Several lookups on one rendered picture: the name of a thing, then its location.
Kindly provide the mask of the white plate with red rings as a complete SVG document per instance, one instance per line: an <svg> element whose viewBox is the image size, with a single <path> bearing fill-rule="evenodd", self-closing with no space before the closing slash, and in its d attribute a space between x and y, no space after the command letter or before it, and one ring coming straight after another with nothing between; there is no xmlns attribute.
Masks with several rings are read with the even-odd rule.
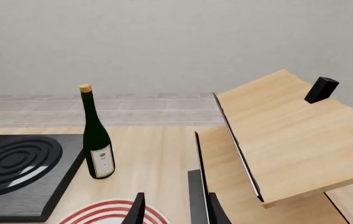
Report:
<svg viewBox="0 0 353 224"><path fill-rule="evenodd" d="M56 224L121 224L133 203L132 199L124 198L97 201L75 210ZM171 224L171 222L160 210L147 204L143 224Z"/></svg>

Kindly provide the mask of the flat black stove plate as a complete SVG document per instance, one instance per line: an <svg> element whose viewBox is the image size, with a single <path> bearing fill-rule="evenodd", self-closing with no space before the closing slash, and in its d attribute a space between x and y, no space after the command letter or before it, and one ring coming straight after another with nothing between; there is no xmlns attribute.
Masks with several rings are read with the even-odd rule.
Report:
<svg viewBox="0 0 353 224"><path fill-rule="evenodd" d="M0 135L0 223L46 222L84 159L81 134Z"/></svg>

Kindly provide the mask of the dark green wine bottle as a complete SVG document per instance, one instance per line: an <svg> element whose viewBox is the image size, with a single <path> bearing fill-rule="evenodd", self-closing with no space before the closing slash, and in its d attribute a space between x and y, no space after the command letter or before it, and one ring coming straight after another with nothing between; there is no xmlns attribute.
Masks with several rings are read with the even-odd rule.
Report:
<svg viewBox="0 0 353 224"><path fill-rule="evenodd" d="M116 169L111 139L99 120L91 85L82 84L79 89L85 112L83 150L89 174L93 179L106 179Z"/></svg>

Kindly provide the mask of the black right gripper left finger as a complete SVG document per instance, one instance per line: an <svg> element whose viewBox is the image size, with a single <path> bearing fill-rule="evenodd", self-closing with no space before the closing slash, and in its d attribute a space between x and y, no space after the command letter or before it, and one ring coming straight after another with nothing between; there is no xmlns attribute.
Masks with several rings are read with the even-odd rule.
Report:
<svg viewBox="0 0 353 224"><path fill-rule="evenodd" d="M143 224L145 216L145 194L139 192L136 195L131 209L123 220L123 224Z"/></svg>

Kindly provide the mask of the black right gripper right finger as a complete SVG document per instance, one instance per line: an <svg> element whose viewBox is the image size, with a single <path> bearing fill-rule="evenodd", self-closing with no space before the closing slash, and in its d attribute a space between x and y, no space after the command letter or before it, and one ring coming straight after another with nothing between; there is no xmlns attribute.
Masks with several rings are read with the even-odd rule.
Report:
<svg viewBox="0 0 353 224"><path fill-rule="evenodd" d="M209 224L232 224L227 215L225 214L217 195L210 192L209 199Z"/></svg>

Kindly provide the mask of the pale wooden cabinet drawer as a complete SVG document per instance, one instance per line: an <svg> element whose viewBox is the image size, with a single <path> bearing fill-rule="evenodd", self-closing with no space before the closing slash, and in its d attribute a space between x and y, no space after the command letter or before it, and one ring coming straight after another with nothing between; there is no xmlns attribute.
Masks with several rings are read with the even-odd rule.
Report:
<svg viewBox="0 0 353 224"><path fill-rule="evenodd" d="M214 192L232 224L261 224L257 198L227 128L200 130L199 143L209 192Z"/></svg>

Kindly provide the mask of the pale wooden cabinet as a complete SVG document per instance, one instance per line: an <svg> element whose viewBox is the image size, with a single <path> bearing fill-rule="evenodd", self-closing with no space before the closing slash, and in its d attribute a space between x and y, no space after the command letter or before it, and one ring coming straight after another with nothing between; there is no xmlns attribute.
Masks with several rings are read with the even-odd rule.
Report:
<svg viewBox="0 0 353 224"><path fill-rule="evenodd" d="M257 198L261 224L353 224L353 108L332 96L309 104L313 85L279 70L215 102ZM193 223L209 224L209 187L198 132Z"/></svg>

